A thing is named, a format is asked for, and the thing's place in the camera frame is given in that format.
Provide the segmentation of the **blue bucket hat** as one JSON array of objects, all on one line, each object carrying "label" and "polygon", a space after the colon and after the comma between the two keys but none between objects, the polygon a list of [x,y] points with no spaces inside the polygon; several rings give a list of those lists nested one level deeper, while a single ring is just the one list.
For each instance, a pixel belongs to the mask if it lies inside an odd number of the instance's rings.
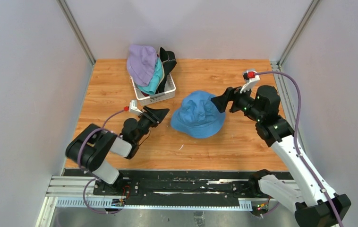
[{"label": "blue bucket hat", "polygon": [[211,101],[215,95],[197,90],[185,97],[172,115],[170,125],[195,139],[206,139],[220,131],[226,113],[218,111]]}]

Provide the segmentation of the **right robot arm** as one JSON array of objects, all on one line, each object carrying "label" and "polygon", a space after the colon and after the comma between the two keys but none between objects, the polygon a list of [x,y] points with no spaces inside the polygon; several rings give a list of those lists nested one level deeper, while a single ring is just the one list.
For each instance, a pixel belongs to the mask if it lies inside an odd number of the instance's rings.
[{"label": "right robot arm", "polygon": [[351,206],[345,194],[338,194],[324,180],[302,150],[295,131],[279,115],[280,96],[275,87],[260,86],[255,98],[240,87],[229,87],[212,103],[219,112],[242,111],[256,122],[256,132],[282,160],[298,186],[295,190],[266,169],[252,174],[248,181],[249,192],[255,197],[267,195],[294,214],[300,227],[332,227],[342,225],[342,219]]}]

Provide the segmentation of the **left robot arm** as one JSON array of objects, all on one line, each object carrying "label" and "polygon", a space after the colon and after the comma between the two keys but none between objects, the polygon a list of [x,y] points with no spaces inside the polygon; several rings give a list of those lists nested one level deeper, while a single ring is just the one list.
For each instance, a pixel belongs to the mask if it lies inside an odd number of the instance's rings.
[{"label": "left robot arm", "polygon": [[82,170],[89,171],[96,179],[105,182],[105,189],[111,195],[123,191],[122,177],[106,159],[109,153],[132,159],[141,146],[142,138],[157,127],[169,113],[168,108],[152,109],[144,106],[142,110],[124,107],[112,114],[112,117],[123,112],[135,112],[138,119],[128,118],[123,123],[121,133],[116,134],[106,128],[111,119],[108,117],[102,126],[94,123],[88,125],[67,146],[65,156],[74,161]]}]

